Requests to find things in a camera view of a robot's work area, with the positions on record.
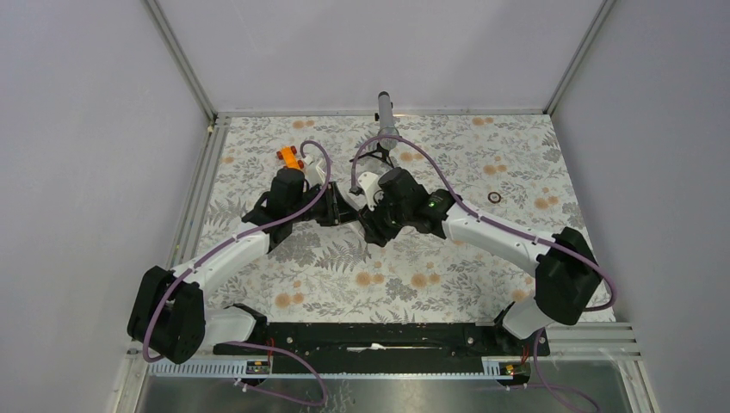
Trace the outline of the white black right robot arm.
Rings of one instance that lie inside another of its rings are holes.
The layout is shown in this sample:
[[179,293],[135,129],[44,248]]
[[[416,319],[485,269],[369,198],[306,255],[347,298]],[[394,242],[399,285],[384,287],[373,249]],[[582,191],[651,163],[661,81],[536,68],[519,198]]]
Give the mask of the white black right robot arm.
[[354,192],[366,198],[358,220],[367,243],[384,246],[411,227],[478,247],[534,278],[534,292],[508,305],[494,321],[493,341],[502,353],[517,353],[534,332],[550,324],[576,324],[601,282],[590,247],[572,228],[533,233],[474,211],[447,189],[430,193],[402,168],[381,176],[364,172],[356,178]]

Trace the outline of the white air conditioner remote control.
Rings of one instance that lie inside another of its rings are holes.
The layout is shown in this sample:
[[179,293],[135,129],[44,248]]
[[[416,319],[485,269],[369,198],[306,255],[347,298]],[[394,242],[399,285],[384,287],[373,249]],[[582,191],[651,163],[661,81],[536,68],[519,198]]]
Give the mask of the white air conditioner remote control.
[[360,238],[365,237],[365,230],[358,219],[355,219],[352,222],[349,222],[346,226],[350,230],[352,230],[358,237],[360,237]]

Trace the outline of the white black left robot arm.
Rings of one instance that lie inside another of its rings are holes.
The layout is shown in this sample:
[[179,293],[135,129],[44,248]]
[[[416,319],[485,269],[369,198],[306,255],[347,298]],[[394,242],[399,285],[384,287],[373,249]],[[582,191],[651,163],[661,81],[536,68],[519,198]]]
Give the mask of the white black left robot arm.
[[139,285],[127,334],[141,342],[149,362],[165,358],[176,364],[200,348],[235,342],[255,354],[267,342],[262,316],[244,305],[208,310],[206,302],[244,266],[266,256],[293,231],[294,224],[314,221],[345,225],[357,218],[356,203],[321,172],[312,179],[283,168],[273,178],[236,231],[208,252],[172,269],[154,266]]

